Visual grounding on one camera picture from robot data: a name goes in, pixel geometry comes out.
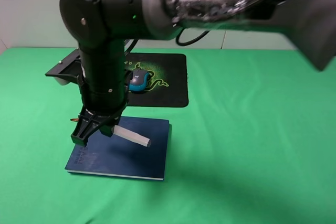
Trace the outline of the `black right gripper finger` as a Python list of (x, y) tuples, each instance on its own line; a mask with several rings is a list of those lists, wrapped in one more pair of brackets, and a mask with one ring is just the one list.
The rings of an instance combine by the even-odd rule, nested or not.
[(114, 127), (118, 125), (118, 121), (104, 123), (100, 126), (99, 131), (107, 137), (111, 137), (114, 133)]
[(71, 140), (79, 146), (87, 146), (89, 137), (99, 129), (100, 122), (93, 119), (77, 118), (76, 127), (71, 134)]

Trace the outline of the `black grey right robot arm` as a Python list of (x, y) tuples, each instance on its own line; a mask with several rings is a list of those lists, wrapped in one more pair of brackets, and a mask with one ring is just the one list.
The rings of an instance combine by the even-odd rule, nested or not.
[(126, 39), (251, 30), (283, 34), (318, 70), (335, 57), (335, 0), (60, 0), (59, 8), (79, 47), (83, 107), (71, 138), (82, 146), (95, 131), (111, 136), (127, 106)]

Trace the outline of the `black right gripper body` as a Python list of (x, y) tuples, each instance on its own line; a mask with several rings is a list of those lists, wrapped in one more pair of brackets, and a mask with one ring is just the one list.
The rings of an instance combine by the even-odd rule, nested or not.
[(97, 112), (93, 110), (87, 109), (84, 105), (78, 115), (78, 124), (88, 123), (90, 120), (102, 125), (108, 125), (113, 127), (114, 125), (118, 125), (121, 114), (126, 108), (126, 105), (121, 105), (116, 109), (108, 112)]

